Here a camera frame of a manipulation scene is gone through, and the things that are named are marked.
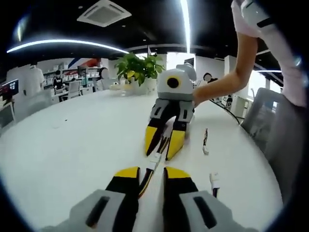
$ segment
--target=white table surface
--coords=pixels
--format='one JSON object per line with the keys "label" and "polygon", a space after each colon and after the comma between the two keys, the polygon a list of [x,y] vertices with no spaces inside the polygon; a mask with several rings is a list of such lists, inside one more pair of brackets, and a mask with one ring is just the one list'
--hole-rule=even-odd
{"label": "white table surface", "polygon": [[[148,165],[144,133],[156,96],[120,97],[107,90],[37,112],[0,138],[0,172],[13,202],[36,229],[66,220],[71,207],[113,175]],[[208,128],[209,156],[202,152]],[[135,232],[162,231],[162,176],[169,165],[188,172],[199,190],[211,192],[209,174],[218,172],[218,199],[236,222],[264,229],[282,208],[278,183],[262,152],[220,107],[201,104],[190,140],[170,162],[158,166],[135,222]]]}

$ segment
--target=ceiling light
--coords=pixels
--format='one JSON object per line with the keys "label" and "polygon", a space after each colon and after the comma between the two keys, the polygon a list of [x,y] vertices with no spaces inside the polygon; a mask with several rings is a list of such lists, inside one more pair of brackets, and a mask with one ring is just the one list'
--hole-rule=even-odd
{"label": "ceiling light", "polygon": [[187,0],[180,0],[183,10],[183,21],[184,21],[184,31],[185,40],[187,44],[187,53],[190,53],[190,20],[189,20],[189,9]]}
{"label": "ceiling light", "polygon": [[34,42],[30,42],[30,43],[25,43],[22,45],[19,45],[17,47],[13,47],[10,50],[6,51],[6,53],[10,53],[13,51],[17,51],[19,49],[25,48],[25,47],[29,47],[29,46],[33,46],[33,45],[37,45],[37,44],[49,44],[49,43],[74,43],[74,44],[86,44],[86,45],[92,45],[92,46],[97,46],[97,47],[104,47],[110,50],[114,50],[117,52],[122,52],[122,53],[126,53],[128,54],[127,51],[116,48],[116,47],[111,47],[108,45],[104,45],[104,44],[100,44],[100,43],[93,43],[93,42],[87,42],[87,41],[80,41],[80,40],[62,40],[62,39],[57,39],[57,40],[40,40],[40,41],[34,41]]}
{"label": "ceiling light", "polygon": [[281,70],[255,70],[256,72],[260,73],[281,73]]}

